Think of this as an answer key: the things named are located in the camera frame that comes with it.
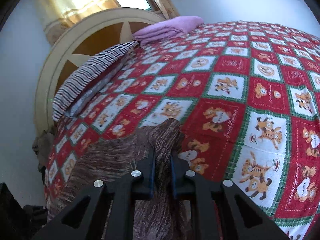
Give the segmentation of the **folded pink blanket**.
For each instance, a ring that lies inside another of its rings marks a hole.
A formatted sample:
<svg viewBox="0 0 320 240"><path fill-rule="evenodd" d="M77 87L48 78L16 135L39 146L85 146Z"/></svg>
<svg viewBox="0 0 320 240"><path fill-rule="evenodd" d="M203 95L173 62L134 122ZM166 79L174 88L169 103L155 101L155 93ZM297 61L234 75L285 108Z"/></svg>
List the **folded pink blanket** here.
<svg viewBox="0 0 320 240"><path fill-rule="evenodd" d="M132 34L132 38L144 46L148 43L187 34L203 23L204 20L199 16L178 16L140 29Z"/></svg>

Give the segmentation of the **red patchwork cartoon bedspread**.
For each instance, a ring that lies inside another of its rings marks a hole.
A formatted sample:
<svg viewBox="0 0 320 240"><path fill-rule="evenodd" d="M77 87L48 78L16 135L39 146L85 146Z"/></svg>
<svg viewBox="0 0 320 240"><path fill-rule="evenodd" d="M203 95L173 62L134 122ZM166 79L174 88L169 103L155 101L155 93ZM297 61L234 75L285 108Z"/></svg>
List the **red patchwork cartoon bedspread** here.
<svg viewBox="0 0 320 240"><path fill-rule="evenodd" d="M83 185L87 149L167 119L181 159L229 179L290 239L319 219L319 38L280 24L222 22L137 47L75 117L63 117L46 170L53 218Z"/></svg>

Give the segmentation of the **striped pillow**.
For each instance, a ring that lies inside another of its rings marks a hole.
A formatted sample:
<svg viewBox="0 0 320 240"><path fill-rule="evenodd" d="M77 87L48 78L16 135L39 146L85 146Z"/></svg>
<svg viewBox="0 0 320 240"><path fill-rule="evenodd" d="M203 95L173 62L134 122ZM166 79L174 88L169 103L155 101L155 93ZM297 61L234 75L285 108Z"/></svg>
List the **striped pillow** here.
<svg viewBox="0 0 320 240"><path fill-rule="evenodd" d="M59 121L86 90L100 81L104 74L108 74L112 67L136 46L138 46L137 41L116 44L93 55L80 68L72 72L54 96L53 120L55 122Z"/></svg>

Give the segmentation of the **cream and brown headboard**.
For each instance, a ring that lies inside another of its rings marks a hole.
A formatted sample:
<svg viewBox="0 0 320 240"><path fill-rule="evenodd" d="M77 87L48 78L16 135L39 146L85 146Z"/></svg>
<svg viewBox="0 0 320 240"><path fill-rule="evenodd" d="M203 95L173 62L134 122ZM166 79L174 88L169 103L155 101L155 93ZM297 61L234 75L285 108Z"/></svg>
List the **cream and brown headboard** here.
<svg viewBox="0 0 320 240"><path fill-rule="evenodd" d="M52 100L65 79L93 55L132 40L132 34L164 21L159 12L116 8L97 12L69 28L55 42L40 72L35 93L37 134L54 125Z"/></svg>

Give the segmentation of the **brown knitted sweater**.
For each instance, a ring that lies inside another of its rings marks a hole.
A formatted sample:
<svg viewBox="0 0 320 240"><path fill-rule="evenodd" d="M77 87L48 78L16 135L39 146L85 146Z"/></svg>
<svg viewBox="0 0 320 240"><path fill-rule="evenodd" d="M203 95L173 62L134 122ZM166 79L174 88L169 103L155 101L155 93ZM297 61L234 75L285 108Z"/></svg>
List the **brown knitted sweater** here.
<svg viewBox="0 0 320 240"><path fill-rule="evenodd" d="M157 126L144 126L128 136L89 145L65 184L51 203L48 220L52 220L76 195L97 179L111 182L136 168L154 148L155 196L151 201L139 200L135 206L134 239L187 239L187 218L182 201L172 200L170 157L181 149L184 134L176 119Z"/></svg>

